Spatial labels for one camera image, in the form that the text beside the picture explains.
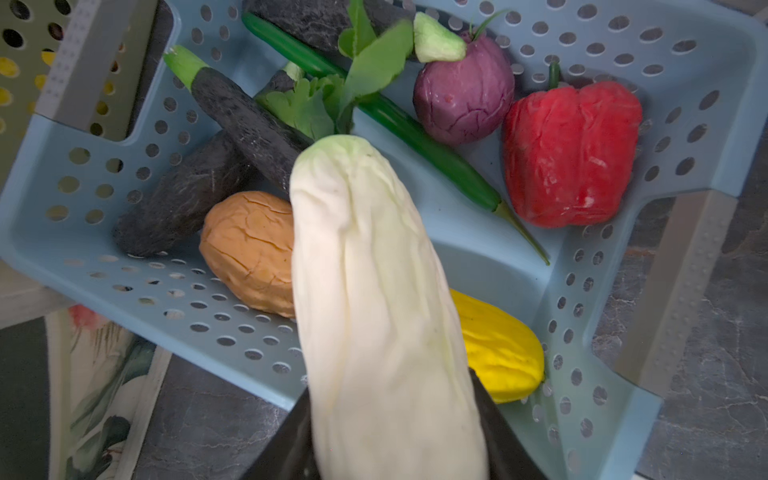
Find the perforated basket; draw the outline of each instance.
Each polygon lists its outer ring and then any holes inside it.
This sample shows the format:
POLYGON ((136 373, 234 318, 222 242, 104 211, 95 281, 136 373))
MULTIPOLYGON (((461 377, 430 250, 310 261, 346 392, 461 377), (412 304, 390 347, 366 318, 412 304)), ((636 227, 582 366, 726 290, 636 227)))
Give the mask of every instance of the perforated basket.
MULTIPOLYGON (((187 46, 248 93, 284 64, 241 25, 239 5, 170 3, 170 43, 187 46)), ((408 187, 451 286, 514 314, 546 345, 546 383, 526 402, 502 406, 531 456, 557 480, 629 478, 682 354, 768 113, 764 27, 697 0, 425 0, 423 5, 443 11, 430 13, 455 28, 461 20, 478 24, 495 9, 511 9, 491 29, 508 49, 525 89, 543 87, 546 63, 557 55, 567 81, 616 78, 642 100, 641 153, 621 212, 609 224, 586 229, 532 228, 553 257, 551 268, 509 225, 471 204, 400 140, 366 116, 355 117, 355 133, 391 160, 408 187), (594 329, 638 211, 649 200, 674 195, 677 202, 636 321, 612 371, 591 353, 594 329)), ((107 7, 118 8, 113 2, 102 5, 107 7)), ((125 22, 113 17, 115 24, 125 22)), ((117 46, 117 36, 112 41, 117 46)), ((91 47, 82 39, 71 46, 91 47)), ((408 65, 386 90, 411 112, 419 68, 408 65)), ((68 88, 61 104, 70 95, 88 98, 77 85, 70 82, 68 88)), ((91 92, 92 104, 96 96, 91 92)), ((118 216, 205 142, 215 123, 200 114, 164 65, 125 141, 49 120, 43 114, 67 123, 51 107, 56 101, 47 105, 32 118, 19 154, 24 161, 16 162, 0 200, 3 258, 289 409, 304 388, 305 373, 294 323, 238 305, 209 273, 197 238, 150 259, 126 257, 111 241, 118 216), (79 188, 60 191, 63 177, 78 179, 79 188), (95 193, 105 184, 114 188, 108 198, 95 193)), ((462 148, 504 191, 498 152, 498 135, 462 148)))

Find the pepper stem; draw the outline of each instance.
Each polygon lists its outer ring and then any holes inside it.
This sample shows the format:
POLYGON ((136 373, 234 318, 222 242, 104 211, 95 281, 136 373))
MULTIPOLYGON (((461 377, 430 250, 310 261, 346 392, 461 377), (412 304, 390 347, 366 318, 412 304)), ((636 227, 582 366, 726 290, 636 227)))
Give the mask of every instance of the pepper stem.
POLYGON ((560 84, 560 62, 555 60, 549 64, 549 88, 554 90, 560 84))
POLYGON ((536 253, 541 257, 541 259, 544 261, 544 263, 547 264, 547 266, 550 265, 549 263, 549 255, 547 255, 547 251, 544 250, 544 247, 541 246, 541 244, 531 235, 531 233, 528 231, 527 228, 525 228, 525 225, 520 221, 517 216, 512 213, 512 210, 509 210, 509 207, 507 206, 507 203, 502 201, 498 207, 496 207, 496 210, 493 210, 493 213, 496 215, 499 215, 504 220, 507 220, 509 223, 512 224, 512 226, 520 232, 520 234, 525 238, 528 243, 531 244, 531 246, 536 250, 536 253))

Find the white vegetable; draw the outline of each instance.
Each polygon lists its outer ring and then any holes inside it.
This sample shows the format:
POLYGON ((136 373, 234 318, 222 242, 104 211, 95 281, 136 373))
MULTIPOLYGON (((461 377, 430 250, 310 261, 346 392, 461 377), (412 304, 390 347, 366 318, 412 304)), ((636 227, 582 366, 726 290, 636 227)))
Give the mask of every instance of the white vegetable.
POLYGON ((366 140, 326 137, 290 180, 293 298, 329 480, 486 480, 456 308, 421 217, 366 140))

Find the black holder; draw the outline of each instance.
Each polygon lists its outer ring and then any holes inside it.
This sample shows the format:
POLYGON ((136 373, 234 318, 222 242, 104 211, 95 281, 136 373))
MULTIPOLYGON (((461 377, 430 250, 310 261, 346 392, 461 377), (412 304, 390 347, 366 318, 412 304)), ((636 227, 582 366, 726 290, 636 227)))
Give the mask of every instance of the black holder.
MULTIPOLYGON (((490 480, 547 480, 469 369, 488 448, 490 480)), ((304 390, 270 443, 241 480, 322 480, 312 450, 310 391, 304 390)))

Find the black eggplant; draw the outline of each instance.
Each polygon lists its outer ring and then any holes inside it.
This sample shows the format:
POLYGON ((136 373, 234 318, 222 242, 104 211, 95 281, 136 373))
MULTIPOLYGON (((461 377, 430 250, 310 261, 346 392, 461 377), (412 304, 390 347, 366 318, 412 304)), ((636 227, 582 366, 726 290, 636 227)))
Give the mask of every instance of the black eggplant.
MULTIPOLYGON (((292 89, 293 79, 280 70, 259 94, 292 89)), ((170 250, 203 227, 214 205, 242 190, 257 175, 237 142, 226 131, 219 131, 122 215, 112 237, 130 255, 148 257, 170 250)))

